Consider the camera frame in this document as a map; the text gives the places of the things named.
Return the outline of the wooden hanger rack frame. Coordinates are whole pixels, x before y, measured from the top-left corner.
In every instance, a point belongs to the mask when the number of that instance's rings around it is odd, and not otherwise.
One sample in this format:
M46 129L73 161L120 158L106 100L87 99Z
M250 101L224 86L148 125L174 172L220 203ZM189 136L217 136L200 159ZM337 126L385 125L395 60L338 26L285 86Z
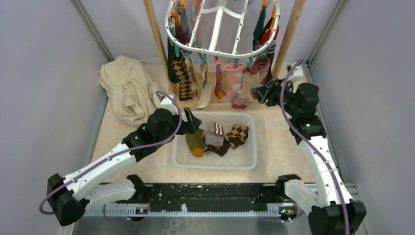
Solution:
M264 52L266 47L271 43L271 40L274 38L276 31L277 31L277 25L275 25L271 31L271 35L270 35L270 39L264 44L264 46L260 47L257 50L251 51L249 53L245 53L245 54L238 54L236 49L237 46L239 44L240 41L240 32L242 30L242 27L244 25L244 18L246 15L246 10L247 10L247 6L249 4L249 1L246 0L243 4L243 8L242 8L242 12L241 13L236 13L231 11L230 9L228 9L226 7L226 0L220 0L218 5L212 8L204 8L205 6L205 1L201 1L200 3L200 11L199 14L196 17L196 22L195 22L195 28L191 31L191 38L188 44L184 45L182 43L179 42L178 39L176 39L173 34L170 32L171 29L173 29L172 26L169 25L169 20L170 17L173 15L172 13L172 9L175 7L175 1L174 0L170 0L169 1L169 5L167 8L167 13L165 15L165 19L164 19L164 29L166 29L167 32L167 36L169 37L169 39L173 40L173 44L178 46L179 48L182 48L184 50L187 51L193 51L193 52L197 52L200 53L201 55L201 59L204 60L204 58L207 55L212 55L212 56L218 56L218 57L226 57L226 58L231 58L234 60L234 63L237 64L240 59L243 58L251 58L255 55L258 55L261 52ZM146 14L151 26L151 30L153 32L153 36L155 39L155 43L159 52L159 56L161 58L161 64L163 65L165 74L168 75L168 61L167 61L167 56L166 56L166 52L164 49L164 44L162 42L162 38L161 38L161 32L159 29L159 24L156 18L156 14L155 14L155 10L153 7L153 3L151 0L144 0L143 1L145 10L146 10ZM282 64L283 64L283 60L285 59L286 53L288 51L289 45L291 43L292 37L294 35L295 29L297 27L297 23L298 20L300 18L300 15L302 13L302 9L303 6L305 4L304 0L296 0L294 3L294 6L292 8L291 14L290 14L290 18L278 51L278 55L277 55L277 60L274 64L273 67L273 72L272 74L274 76L279 75L279 72L282 68ZM195 38L196 38L196 33L200 24L200 17L202 14L210 14L212 12L216 13L216 17L215 17L215 22L213 24L213 32L212 32L212 37L211 37L211 41L209 44L208 48L198 48L194 46L194 42L195 42ZM219 33L220 33L220 26L222 24L222 17L224 14L227 14L235 19L239 20L238 23L238 28L237 28L237 34L234 40L234 45L232 48L232 53L225 53L225 52L220 52L218 50L216 50L216 46L217 46L217 40L219 38Z

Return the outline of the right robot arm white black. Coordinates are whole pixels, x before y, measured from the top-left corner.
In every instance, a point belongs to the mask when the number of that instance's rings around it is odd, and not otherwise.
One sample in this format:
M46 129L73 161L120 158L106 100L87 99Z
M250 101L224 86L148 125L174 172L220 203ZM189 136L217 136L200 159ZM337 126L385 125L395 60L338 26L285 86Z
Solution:
M317 116L319 87L272 79L251 89L255 99L268 107L279 106L298 147L305 154L316 190L308 188L298 175L283 175L276 182L276 197L294 201L308 217L314 235L353 235L367 211L344 185L331 156L327 133Z

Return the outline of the grey sock with red stripes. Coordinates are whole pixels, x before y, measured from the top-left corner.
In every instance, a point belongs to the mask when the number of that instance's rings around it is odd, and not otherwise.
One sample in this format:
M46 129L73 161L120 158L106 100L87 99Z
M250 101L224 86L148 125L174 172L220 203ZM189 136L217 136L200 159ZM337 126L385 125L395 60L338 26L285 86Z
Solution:
M222 146L224 142L224 128L215 121L208 123L205 132L205 143L207 145Z

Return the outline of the brown yellow argyle sock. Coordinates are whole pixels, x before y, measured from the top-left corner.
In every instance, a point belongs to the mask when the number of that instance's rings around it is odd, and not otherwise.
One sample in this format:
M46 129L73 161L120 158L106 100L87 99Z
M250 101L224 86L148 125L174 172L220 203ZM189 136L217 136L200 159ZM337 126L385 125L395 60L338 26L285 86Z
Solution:
M249 136L249 127L235 124L232 129L225 134L224 139L230 143L232 149L244 145Z

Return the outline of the green striped sock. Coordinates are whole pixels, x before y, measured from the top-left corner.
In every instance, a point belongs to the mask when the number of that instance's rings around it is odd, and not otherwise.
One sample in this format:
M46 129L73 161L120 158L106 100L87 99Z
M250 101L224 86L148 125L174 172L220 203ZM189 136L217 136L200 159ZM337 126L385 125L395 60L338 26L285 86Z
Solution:
M185 135L187 146L191 154L196 158L202 157L205 153L205 142L202 137L203 132L203 129L198 129L195 134Z

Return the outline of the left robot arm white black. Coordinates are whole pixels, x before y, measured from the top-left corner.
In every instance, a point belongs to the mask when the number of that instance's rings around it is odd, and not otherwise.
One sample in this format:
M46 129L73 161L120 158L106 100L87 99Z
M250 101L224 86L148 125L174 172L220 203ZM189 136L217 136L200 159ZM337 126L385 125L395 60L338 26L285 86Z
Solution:
M175 135L195 134L202 121L189 108L184 109L184 115L186 120L181 113L157 109L146 123L97 161L66 176L50 176L46 199L59 224L70 225L94 207L113 202L139 203L146 199L149 189L137 175L129 175L118 183L104 181L155 153Z

